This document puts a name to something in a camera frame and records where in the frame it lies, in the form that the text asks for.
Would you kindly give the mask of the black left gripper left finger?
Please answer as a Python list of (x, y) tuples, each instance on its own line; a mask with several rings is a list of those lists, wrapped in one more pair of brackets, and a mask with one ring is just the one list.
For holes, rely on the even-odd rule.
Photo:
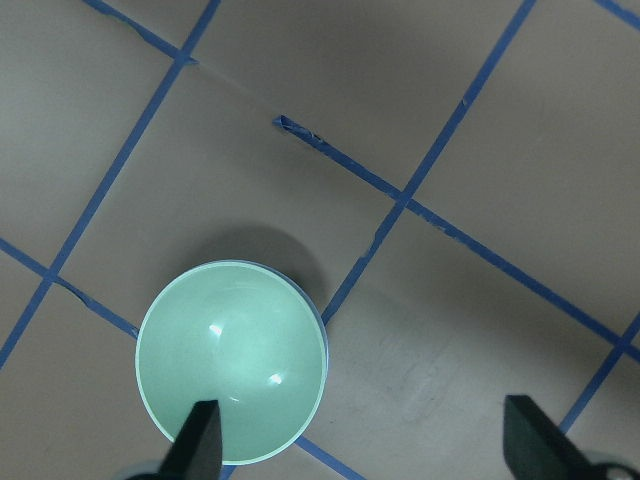
[(196, 402), (155, 471), (125, 479), (215, 480), (222, 472), (222, 425), (217, 400)]

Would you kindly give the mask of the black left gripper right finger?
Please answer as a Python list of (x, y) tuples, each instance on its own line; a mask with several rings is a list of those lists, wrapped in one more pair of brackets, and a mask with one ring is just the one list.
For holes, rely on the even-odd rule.
[(639, 470), (628, 464), (589, 459), (527, 395), (505, 397), (502, 451), (518, 480), (639, 477)]

